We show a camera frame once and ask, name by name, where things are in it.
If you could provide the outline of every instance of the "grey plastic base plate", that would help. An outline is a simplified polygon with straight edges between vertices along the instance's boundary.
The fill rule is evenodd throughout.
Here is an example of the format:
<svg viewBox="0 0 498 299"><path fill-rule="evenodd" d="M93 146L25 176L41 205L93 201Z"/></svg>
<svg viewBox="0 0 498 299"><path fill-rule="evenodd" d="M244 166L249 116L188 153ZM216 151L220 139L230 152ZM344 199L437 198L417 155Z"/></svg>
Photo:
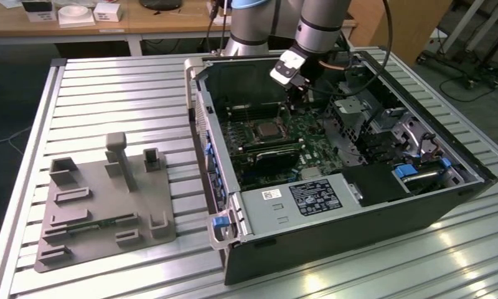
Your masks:
<svg viewBox="0 0 498 299"><path fill-rule="evenodd" d="M165 157L157 154L157 170L152 171L150 165L144 165L144 156L128 157L137 182L134 192L128 190L114 161L76 167L68 158L60 159L61 167L52 167L51 174L57 175L52 174L49 184L35 263L37 272L176 239ZM63 180L61 174L67 176L63 165L69 168L73 179Z"/></svg>

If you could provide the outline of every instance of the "white container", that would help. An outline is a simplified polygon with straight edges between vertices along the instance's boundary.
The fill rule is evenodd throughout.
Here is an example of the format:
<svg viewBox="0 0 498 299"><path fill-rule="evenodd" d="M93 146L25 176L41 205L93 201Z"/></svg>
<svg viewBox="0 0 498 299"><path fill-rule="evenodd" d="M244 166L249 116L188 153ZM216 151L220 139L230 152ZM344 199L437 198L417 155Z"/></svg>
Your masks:
<svg viewBox="0 0 498 299"><path fill-rule="evenodd" d="M31 22L57 21L56 6L51 2L23 2L25 15Z"/></svg>
<svg viewBox="0 0 498 299"><path fill-rule="evenodd" d="M97 21L120 22L122 10L117 3L98 3L93 10L93 17Z"/></svg>
<svg viewBox="0 0 498 299"><path fill-rule="evenodd" d="M430 35L430 39L425 45L425 50L436 53L441 49L441 45L445 42L448 35L440 29L434 29Z"/></svg>
<svg viewBox="0 0 498 299"><path fill-rule="evenodd" d="M92 11L85 6L68 5L59 10L59 27L94 26Z"/></svg>

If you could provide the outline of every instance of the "slotted metal tabletop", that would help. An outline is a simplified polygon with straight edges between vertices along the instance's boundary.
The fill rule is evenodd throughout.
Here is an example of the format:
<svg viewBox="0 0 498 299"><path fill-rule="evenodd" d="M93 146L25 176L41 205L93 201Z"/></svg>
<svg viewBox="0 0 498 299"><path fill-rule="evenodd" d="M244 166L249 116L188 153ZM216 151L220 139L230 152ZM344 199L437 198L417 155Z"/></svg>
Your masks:
<svg viewBox="0 0 498 299"><path fill-rule="evenodd" d="M358 50L384 58L380 49ZM498 183L425 230L222 284L184 97L182 62L200 55L76 59L51 68L0 234L0 298L498 298ZM498 176L498 146L396 57L386 69ZM177 239L36 273L49 162L102 160L113 131L126 132L128 154L152 147L166 154Z"/></svg>

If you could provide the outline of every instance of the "white sticker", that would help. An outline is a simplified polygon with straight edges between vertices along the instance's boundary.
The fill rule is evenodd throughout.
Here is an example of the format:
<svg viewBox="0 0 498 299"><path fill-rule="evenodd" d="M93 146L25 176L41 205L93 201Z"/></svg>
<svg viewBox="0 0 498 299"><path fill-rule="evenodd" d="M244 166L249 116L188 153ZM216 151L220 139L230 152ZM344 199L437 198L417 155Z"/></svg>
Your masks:
<svg viewBox="0 0 498 299"><path fill-rule="evenodd" d="M274 199L274 198L281 197L281 196L282 196L281 190L278 190L278 189L268 190L268 191L262 192L262 197L264 197L265 200Z"/></svg>
<svg viewBox="0 0 498 299"><path fill-rule="evenodd" d="M100 29L100 33L125 32L125 29Z"/></svg>

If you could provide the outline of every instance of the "power supply label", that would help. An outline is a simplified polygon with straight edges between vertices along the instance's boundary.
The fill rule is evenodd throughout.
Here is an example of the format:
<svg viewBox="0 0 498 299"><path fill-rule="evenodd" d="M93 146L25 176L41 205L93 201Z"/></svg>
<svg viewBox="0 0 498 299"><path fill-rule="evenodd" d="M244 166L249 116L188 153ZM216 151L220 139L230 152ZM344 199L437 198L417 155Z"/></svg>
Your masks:
<svg viewBox="0 0 498 299"><path fill-rule="evenodd" d="M342 207L328 179L290 186L290 191L304 216Z"/></svg>

